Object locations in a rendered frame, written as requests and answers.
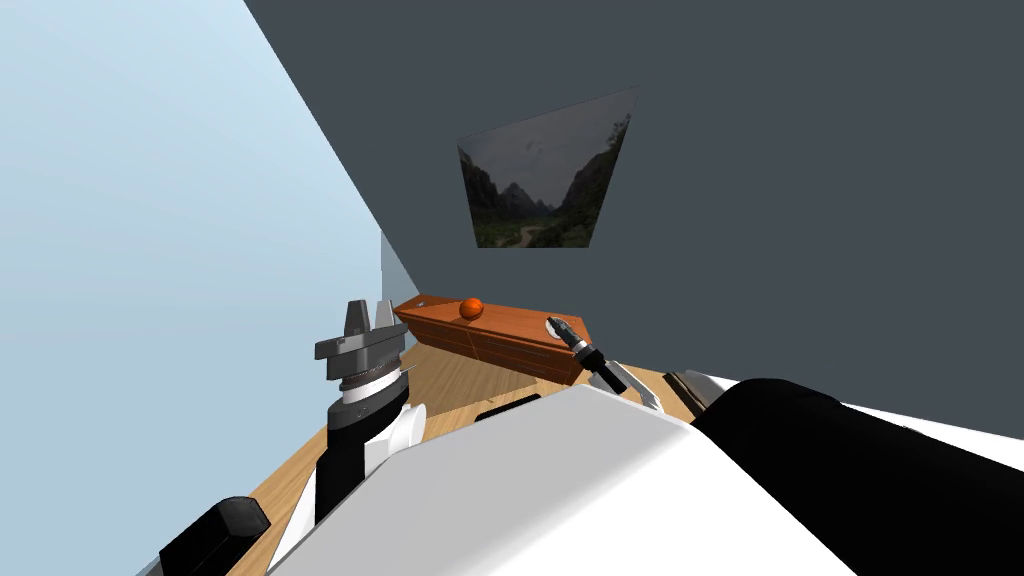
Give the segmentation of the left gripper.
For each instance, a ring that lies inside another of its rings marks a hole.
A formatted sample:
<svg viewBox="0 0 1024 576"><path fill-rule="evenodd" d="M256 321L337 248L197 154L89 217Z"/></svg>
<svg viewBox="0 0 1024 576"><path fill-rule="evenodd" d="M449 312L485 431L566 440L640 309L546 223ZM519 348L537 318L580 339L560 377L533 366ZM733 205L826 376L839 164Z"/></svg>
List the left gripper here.
<svg viewBox="0 0 1024 576"><path fill-rule="evenodd" d="M345 337L315 343L314 359L327 362L327 380L353 376L400 357L406 348L408 327L396 325L391 300L377 303L374 328L371 330L366 300L349 301L344 324Z"/></svg>

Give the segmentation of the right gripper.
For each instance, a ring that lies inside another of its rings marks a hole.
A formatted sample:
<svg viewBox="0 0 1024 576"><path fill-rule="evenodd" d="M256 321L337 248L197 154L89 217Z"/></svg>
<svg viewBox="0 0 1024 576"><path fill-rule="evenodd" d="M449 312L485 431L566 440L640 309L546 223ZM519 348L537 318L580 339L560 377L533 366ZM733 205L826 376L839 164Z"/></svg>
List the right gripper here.
<svg viewBox="0 0 1024 576"><path fill-rule="evenodd" d="M587 355L592 346L563 319L547 318L547 330L550 335L562 340L572 355Z"/></svg>

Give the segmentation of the brown wooden sideboard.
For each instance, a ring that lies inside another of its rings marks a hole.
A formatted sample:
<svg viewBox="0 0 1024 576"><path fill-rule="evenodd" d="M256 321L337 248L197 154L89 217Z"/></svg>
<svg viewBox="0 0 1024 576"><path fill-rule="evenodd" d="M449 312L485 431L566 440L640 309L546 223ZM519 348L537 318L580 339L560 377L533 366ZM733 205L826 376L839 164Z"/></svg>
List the brown wooden sideboard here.
<svg viewBox="0 0 1024 576"><path fill-rule="evenodd" d="M484 304L462 315L459 299L418 295L394 308L418 342L548 382L571 385L583 372L571 348L547 330L549 313Z"/></svg>

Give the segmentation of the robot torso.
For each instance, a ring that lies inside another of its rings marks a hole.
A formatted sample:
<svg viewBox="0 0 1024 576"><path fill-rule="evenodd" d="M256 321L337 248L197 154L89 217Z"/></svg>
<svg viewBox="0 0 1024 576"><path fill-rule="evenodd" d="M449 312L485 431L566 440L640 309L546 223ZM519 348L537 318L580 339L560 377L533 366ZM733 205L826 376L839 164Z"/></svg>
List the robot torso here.
<svg viewBox="0 0 1024 576"><path fill-rule="evenodd" d="M589 386L386 459L268 576L855 576L692 426Z"/></svg>

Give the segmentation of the mountain landscape wall picture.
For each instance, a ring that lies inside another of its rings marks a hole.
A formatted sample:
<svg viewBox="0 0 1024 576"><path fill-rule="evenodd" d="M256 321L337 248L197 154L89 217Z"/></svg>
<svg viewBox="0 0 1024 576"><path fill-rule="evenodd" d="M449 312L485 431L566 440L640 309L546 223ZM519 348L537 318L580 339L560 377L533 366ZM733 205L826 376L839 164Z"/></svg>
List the mountain landscape wall picture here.
<svg viewBox="0 0 1024 576"><path fill-rule="evenodd" d="M457 139L480 248L587 248L639 89L546 112Z"/></svg>

